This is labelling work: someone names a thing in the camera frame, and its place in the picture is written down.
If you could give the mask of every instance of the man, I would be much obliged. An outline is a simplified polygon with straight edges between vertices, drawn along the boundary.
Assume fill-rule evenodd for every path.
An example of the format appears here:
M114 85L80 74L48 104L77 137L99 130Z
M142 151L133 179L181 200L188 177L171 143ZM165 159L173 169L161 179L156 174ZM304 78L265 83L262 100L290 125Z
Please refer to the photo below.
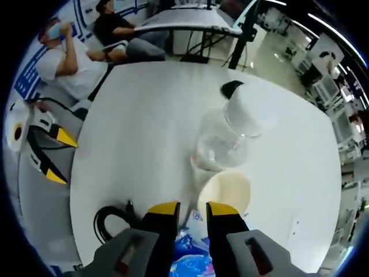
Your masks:
M301 83L305 87L309 87L311 84L317 81L325 74L333 73L333 60L336 59L336 55L333 52L322 52L318 57L311 61L310 68L301 75Z
M103 61L125 59L126 54L118 49L109 53L91 50L73 38L72 32L70 23L62 24L57 17L46 24L38 39L47 51L37 62L36 70L44 82L60 86L80 100L87 98L111 70Z
M100 13L93 32L104 46L122 42L119 49L126 50L129 57L160 57L165 60L164 43L168 32L150 32L136 36L134 25L114 13L113 1L101 0L96 5Z

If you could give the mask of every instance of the paper cup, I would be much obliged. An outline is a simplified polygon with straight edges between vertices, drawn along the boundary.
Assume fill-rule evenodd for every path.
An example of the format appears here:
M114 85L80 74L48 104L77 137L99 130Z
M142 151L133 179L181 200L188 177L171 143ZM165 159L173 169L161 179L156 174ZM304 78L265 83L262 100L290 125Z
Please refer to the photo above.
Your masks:
M230 205L243 216L251 199L250 180L237 171L214 175L204 186L197 200L197 209L206 221L206 203L214 201Z

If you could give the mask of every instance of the black stand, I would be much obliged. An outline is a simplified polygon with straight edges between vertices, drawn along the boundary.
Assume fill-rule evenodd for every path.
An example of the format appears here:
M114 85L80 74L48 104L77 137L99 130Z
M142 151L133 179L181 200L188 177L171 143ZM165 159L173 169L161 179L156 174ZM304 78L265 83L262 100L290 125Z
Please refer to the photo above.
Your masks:
M245 21L241 27L242 35L237 40L235 50L233 51L231 61L229 62L228 68L230 69L236 69L246 42L252 42L254 40L256 34L254 30L254 23L258 15L259 3L260 0L257 0L246 14Z

